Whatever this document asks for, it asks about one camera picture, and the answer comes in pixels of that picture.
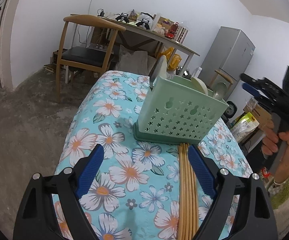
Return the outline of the green fuzzy sleeve forearm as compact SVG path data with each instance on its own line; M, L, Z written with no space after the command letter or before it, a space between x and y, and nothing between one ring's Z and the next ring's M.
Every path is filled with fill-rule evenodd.
M271 179L266 185L272 208L278 209L282 204L289 200L289 176L282 183L277 183Z

